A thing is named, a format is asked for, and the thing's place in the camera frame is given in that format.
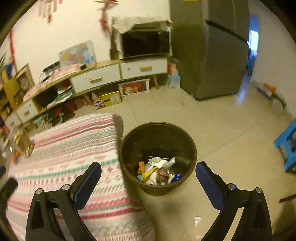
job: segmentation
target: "refrigerator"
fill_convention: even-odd
[[[247,0],[170,0],[173,57],[196,99],[239,91],[247,63]]]

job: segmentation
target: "drawer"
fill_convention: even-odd
[[[118,64],[95,69],[71,79],[76,93],[119,80]]]
[[[20,118],[21,122],[25,123],[35,115],[37,115],[39,111],[36,109],[32,100],[29,100],[22,107],[17,109],[17,115]]]
[[[144,59],[120,64],[123,79],[139,76],[167,73],[168,60],[166,58]]]
[[[13,113],[9,117],[7,117],[7,119],[5,120],[5,124],[10,130],[13,130],[13,128],[18,127],[21,124],[21,121],[17,117],[17,114]]]

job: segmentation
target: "picture frame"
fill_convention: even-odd
[[[150,79],[143,79],[118,84],[120,96],[149,92],[149,81]]]
[[[29,64],[26,64],[19,72],[16,73],[15,79],[21,90],[26,94],[35,84],[31,75]]]

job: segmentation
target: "blue stool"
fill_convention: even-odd
[[[293,135],[296,132],[296,119],[292,121],[292,123],[288,126],[288,128],[280,134],[278,138],[274,141],[274,145],[276,148],[279,146],[283,146],[287,153],[287,161],[284,164],[285,170],[296,165],[296,152],[293,147],[296,147],[296,141],[293,139]]]

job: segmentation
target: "striped blanket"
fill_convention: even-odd
[[[35,135],[35,148],[29,159],[11,166],[18,189],[8,202],[7,218],[20,240],[25,240],[28,212],[34,192],[60,189],[71,184],[96,161],[102,176],[79,215],[100,241],[154,240],[148,215],[123,174],[117,144],[123,134],[120,116],[86,115]],[[58,222],[67,240],[72,240],[59,210]]]

